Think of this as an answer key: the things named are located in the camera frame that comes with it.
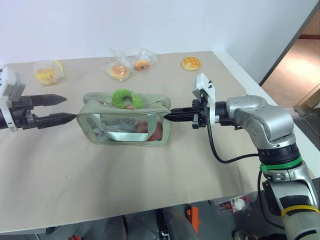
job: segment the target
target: black cable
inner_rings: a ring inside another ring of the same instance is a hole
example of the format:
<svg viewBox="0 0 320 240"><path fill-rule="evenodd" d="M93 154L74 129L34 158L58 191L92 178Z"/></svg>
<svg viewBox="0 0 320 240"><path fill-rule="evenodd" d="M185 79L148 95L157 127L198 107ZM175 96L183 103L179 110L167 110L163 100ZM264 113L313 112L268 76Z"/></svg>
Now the black cable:
<svg viewBox="0 0 320 240"><path fill-rule="evenodd" d="M262 216L264 217L264 219L271 225L277 227L277 228L280 228L282 230L284 230L285 228L283 226L280 226L276 223L273 223L271 222L269 219L267 219L266 215L265 215L265 210L264 210L264 205L262 203L262 198L261 198L261 187L260 187L260 184L261 184L261 175L262 175L262 171L260 170L259 171L259 175L258 175L258 183L257 183L257 188L258 188L258 198L259 198L259 204L260 204L260 209L261 209L261 212L262 212Z"/></svg>
<svg viewBox="0 0 320 240"><path fill-rule="evenodd" d="M242 156L237 156L237 157L235 157L235 158L232 158L232 159L226 160L226 161L225 161L225 160L222 160L222 159L218 156L217 151L216 151L216 148L215 148L214 139L213 139L212 131L211 131L211 123L210 123L210 118L209 118L209 111L208 111L208 107L207 107L207 103L206 103L206 102L203 102L203 108L204 108L206 128L207 128L207 130L208 130L208 136L209 136L209 142L210 142L211 150L212 150L213 155L215 156L215 158L216 158L220 163L229 164L229 163L233 163L233 162L235 162L235 161L237 161L237 160L240 160L240 159L259 156L257 153L253 153L253 154L246 154L246 155L242 155Z"/></svg>

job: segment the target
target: green ring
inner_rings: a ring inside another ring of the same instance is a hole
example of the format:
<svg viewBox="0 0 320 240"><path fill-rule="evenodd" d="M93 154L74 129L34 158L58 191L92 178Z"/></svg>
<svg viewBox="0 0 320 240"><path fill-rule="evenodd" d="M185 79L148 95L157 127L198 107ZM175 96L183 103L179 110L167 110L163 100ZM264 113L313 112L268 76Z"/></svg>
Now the green ring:
<svg viewBox="0 0 320 240"><path fill-rule="evenodd" d="M127 104L124 103L124 99L129 98L132 101L132 106L136 109L141 109L144 104L139 94L130 91L127 88L120 88L115 90L112 94L112 104L119 109L123 109Z"/></svg>
<svg viewBox="0 0 320 240"><path fill-rule="evenodd" d="M260 165L260 170L262 172L267 172L269 170L283 170L283 169L288 169L288 168L292 168L298 164L300 164L302 162L302 157L301 155L299 155L299 157L293 161L284 163L284 164L278 164L278 165L265 165L265 164L261 164Z"/></svg>

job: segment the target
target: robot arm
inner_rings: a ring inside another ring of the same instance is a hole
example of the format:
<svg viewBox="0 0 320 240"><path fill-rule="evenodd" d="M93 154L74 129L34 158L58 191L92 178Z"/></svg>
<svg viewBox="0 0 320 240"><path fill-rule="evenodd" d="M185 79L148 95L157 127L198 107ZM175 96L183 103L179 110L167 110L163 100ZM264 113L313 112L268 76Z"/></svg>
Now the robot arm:
<svg viewBox="0 0 320 240"><path fill-rule="evenodd" d="M12 132L22 129L48 127L66 124L77 115L54 113L38 117L31 110L36 106L53 106L66 101L63 96L55 94L21 96L26 84L21 75L4 67L0 71L0 129L9 128Z"/></svg>
<svg viewBox="0 0 320 240"><path fill-rule="evenodd" d="M194 129L207 126L211 148L216 157L219 156L212 140L212 122L234 126L235 130L245 129L258 154L229 161L217 159L231 163L244 157L258 156L261 161L259 177L263 173L267 179L262 186L269 209L274 215L281 216L287 239L320 239L319 200L307 165L296 145L294 122L290 114L254 95L215 102L212 82L203 73L200 76L192 90L197 97L192 101L192 107L172 109L165 118L173 122L192 121Z"/></svg>

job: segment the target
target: bag handle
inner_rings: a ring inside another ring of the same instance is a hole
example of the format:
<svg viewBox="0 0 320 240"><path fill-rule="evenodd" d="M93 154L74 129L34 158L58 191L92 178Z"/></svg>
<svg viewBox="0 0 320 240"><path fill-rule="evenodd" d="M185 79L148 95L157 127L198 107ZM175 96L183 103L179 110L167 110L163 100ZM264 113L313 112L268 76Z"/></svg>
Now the bag handle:
<svg viewBox="0 0 320 240"><path fill-rule="evenodd" d="M98 128L110 139L115 141L125 142L146 142L152 134L155 133L157 128L157 114L147 114L148 133L135 133L135 132L115 132L108 131L108 126L101 122L100 114L93 113L92 120L98 126Z"/></svg>

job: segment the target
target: green donut toy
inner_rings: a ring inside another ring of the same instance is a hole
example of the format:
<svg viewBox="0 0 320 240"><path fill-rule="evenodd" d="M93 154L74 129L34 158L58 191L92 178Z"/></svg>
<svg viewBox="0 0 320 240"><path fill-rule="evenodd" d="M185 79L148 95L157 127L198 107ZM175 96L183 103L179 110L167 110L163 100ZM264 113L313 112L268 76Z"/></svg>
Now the green donut toy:
<svg viewBox="0 0 320 240"><path fill-rule="evenodd" d="M124 103L125 98L129 98L132 101L134 109L141 109L144 106L142 98L137 93L134 93L127 88L120 88L113 92L112 104L119 109L131 108L128 104Z"/></svg>

